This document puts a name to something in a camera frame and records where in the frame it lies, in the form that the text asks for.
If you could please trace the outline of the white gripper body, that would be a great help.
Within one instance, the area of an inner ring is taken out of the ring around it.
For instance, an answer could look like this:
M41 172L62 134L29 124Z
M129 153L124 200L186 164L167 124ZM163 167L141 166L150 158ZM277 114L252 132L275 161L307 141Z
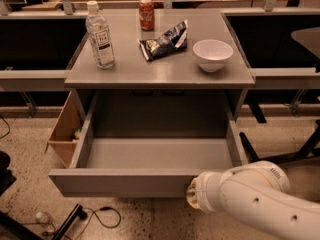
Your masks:
M222 210L219 200L219 189L222 173L205 171L193 178L186 190L188 204L205 213L215 213Z

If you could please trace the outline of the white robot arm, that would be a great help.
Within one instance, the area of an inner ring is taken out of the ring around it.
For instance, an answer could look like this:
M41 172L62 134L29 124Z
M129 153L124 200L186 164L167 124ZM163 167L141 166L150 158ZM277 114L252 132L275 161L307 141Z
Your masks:
M190 182L186 198L195 209L224 211L283 240L320 240L320 205L290 195L289 188L278 165L259 161L201 173Z

